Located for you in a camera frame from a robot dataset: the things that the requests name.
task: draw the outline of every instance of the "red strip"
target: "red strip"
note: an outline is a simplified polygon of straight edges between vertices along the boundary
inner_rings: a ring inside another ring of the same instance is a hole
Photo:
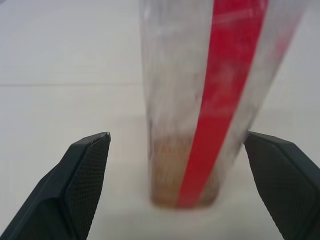
[[[191,208],[216,163],[256,51],[268,0],[214,0],[202,103],[177,205]]]

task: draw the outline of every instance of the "textured rubber pad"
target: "textured rubber pad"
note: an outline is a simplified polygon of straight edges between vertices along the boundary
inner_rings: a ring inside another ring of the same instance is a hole
[[[102,191],[110,141],[103,132],[72,144],[0,240],[85,240]]]
[[[320,240],[320,169],[293,143],[250,132],[254,181],[285,240]]]

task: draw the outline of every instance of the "white table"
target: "white table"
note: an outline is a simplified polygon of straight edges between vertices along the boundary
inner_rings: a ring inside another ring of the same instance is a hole
[[[70,144],[110,131],[89,240],[282,239],[244,150],[213,207],[151,206],[136,0],[0,3],[0,233]],[[319,26],[314,0],[252,127],[295,142],[318,166]]]

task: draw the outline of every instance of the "brown liquid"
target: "brown liquid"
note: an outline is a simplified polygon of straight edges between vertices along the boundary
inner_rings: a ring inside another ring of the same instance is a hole
[[[176,208],[192,148],[192,136],[174,136],[151,142],[151,200],[159,207]],[[210,176],[196,207],[209,206],[215,200],[219,184]]]

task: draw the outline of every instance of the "white surface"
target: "white surface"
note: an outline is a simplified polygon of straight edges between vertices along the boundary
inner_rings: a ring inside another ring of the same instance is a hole
[[[78,139],[110,131],[89,240],[281,240],[241,151],[213,207],[151,206],[137,1],[0,4],[0,233]],[[320,166],[320,3],[307,10],[253,130]]]

